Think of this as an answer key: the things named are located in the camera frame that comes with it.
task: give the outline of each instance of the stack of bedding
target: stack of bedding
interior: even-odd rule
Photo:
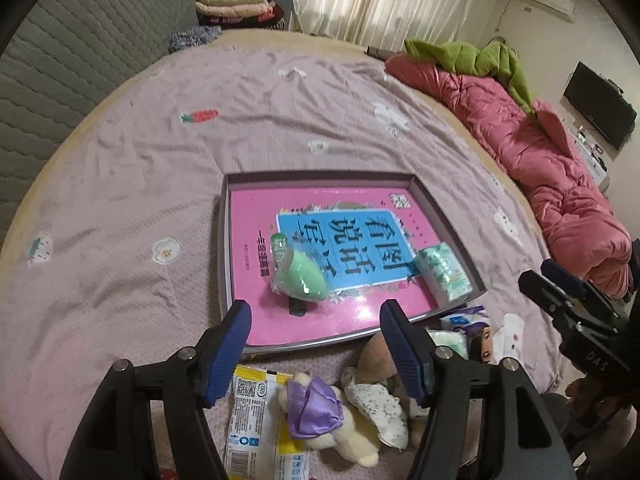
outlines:
[[[284,12],[274,0],[196,0],[201,25],[277,28]]]

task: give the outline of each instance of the green towel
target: green towel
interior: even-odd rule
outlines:
[[[421,40],[404,40],[409,56],[415,61],[435,62],[454,74],[495,77],[527,114],[533,114],[531,94],[518,58],[513,50],[498,41],[484,49],[463,41],[436,45]]]

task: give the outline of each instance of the black tv screen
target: black tv screen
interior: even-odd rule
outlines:
[[[578,63],[564,96],[616,149],[634,129],[633,107],[612,83],[584,63]]]

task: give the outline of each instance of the bed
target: bed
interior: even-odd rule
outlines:
[[[399,110],[408,130],[386,131],[374,102]],[[180,122],[181,113],[209,107],[220,111],[215,122]],[[315,140],[328,149],[313,152]],[[227,31],[161,59],[101,102],[45,165],[8,232],[0,260],[0,426],[43,480],[58,477],[110,363],[165,359],[218,322],[212,240],[223,174],[346,168],[415,173],[426,183],[478,266],[488,289],[480,301],[494,321],[507,312],[525,320],[524,365],[534,384],[544,391],[557,383],[558,336],[516,284],[548,257],[542,234],[526,199],[453,114],[386,75],[359,46]],[[52,257],[36,264],[30,248],[42,232]],[[159,266],[150,248],[165,236],[183,249],[175,263]],[[361,347],[256,364],[332,383]],[[218,421],[211,430],[221,450],[229,409],[225,399],[207,413]],[[154,427],[160,464],[171,467],[158,407]],[[399,479],[412,456],[387,450],[369,471],[322,453],[311,473]]]

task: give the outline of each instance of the gray quilted headboard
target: gray quilted headboard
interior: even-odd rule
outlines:
[[[0,57],[0,244],[56,148],[197,25],[194,0],[39,0]]]

